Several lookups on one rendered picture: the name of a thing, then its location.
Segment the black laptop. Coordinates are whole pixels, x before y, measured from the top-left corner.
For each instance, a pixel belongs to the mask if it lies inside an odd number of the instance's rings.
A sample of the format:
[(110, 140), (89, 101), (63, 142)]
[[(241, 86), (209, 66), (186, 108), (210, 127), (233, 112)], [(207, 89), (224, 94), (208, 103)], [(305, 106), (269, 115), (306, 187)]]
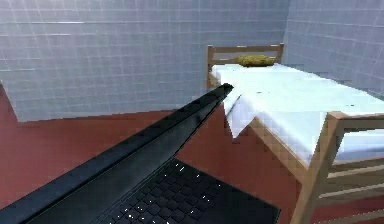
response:
[(277, 224), (280, 210), (176, 159), (222, 84), (0, 210), (0, 224)]

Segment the wooden bed with white sheet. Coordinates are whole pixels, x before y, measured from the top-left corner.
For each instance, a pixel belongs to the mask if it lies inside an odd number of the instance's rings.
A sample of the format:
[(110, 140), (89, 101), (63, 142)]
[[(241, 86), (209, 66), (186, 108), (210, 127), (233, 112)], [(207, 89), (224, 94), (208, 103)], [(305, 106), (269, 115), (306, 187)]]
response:
[[(289, 224), (312, 224), (318, 207), (384, 196), (384, 101), (332, 79), (282, 64), (284, 46), (210, 45), (207, 84), (228, 83), (224, 102), (234, 136), (251, 128), (301, 190)], [(272, 66), (243, 67), (242, 55)], [(384, 207), (316, 224), (384, 218)]]

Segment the olive green pillow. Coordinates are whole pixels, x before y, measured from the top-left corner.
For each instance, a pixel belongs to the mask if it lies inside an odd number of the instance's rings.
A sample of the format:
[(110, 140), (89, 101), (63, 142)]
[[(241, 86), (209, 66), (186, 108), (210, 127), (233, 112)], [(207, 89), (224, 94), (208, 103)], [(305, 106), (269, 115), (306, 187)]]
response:
[(236, 58), (236, 62), (243, 67), (272, 66), (275, 60), (265, 55), (242, 55)]

